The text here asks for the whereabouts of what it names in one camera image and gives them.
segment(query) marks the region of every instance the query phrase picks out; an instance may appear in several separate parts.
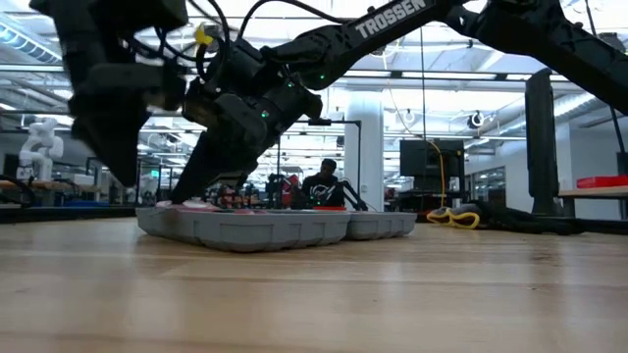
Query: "red object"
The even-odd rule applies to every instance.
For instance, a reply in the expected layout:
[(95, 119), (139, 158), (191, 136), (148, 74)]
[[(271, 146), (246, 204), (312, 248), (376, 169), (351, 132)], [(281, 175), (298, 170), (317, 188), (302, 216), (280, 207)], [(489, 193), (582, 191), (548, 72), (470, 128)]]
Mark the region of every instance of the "red object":
[(578, 188), (614, 187), (628, 185), (628, 176), (592, 176), (578, 179)]
[(346, 211), (346, 207), (315, 206), (316, 211)]

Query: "yellow cable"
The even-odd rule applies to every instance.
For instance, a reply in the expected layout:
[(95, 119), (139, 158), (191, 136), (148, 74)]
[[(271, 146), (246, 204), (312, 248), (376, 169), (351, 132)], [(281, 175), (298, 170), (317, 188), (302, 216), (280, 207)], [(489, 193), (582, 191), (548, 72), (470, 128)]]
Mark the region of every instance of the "yellow cable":
[[(403, 120), (403, 117), (401, 116), (401, 113), (399, 112), (399, 109), (397, 108), (396, 103), (394, 102), (393, 90), (391, 89), (391, 81), (387, 79), (387, 82), (388, 82), (388, 87), (389, 87), (389, 95), (391, 96), (391, 99), (392, 99), (392, 104), (394, 105), (394, 109), (396, 110), (396, 113), (399, 115), (399, 119), (401, 120), (403, 127), (405, 127), (405, 130), (408, 131), (408, 133), (414, 134), (414, 132), (410, 130), (408, 125)], [(443, 154), (441, 153), (441, 149), (439, 148), (439, 146), (437, 146), (434, 142), (428, 141), (428, 139), (425, 138), (425, 136), (423, 136), (423, 140), (431, 144), (436, 149), (436, 151), (439, 154), (439, 159), (441, 160), (441, 207), (444, 207), (445, 206), (445, 166), (443, 163)]]

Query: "white humanoid robot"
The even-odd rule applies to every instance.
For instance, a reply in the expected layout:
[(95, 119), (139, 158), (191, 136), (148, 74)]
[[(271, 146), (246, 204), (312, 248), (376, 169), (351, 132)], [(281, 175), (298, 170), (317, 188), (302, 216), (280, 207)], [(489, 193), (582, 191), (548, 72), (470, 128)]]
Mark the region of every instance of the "white humanoid robot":
[(53, 118), (36, 118), (35, 123), (28, 127), (28, 139), (20, 151), (20, 166), (17, 179), (28, 180), (36, 177), (41, 181), (52, 179), (52, 159), (63, 156), (63, 139), (55, 136), (57, 121)]

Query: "laboratory room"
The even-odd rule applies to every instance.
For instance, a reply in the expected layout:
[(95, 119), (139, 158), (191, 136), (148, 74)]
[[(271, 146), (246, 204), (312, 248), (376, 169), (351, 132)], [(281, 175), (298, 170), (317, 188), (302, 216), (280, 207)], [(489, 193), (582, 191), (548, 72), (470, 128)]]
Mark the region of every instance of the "laboratory room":
[(621, 14), (0, 1), (0, 352), (625, 352)]

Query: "black stand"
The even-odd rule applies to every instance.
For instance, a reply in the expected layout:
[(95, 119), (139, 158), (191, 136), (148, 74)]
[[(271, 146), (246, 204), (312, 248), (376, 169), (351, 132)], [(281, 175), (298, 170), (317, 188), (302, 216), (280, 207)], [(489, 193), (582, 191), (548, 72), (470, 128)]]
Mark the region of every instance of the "black stand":
[(556, 216), (558, 196), (556, 131), (550, 69), (532, 75), (526, 82), (526, 139), (528, 192), (534, 198), (532, 213)]

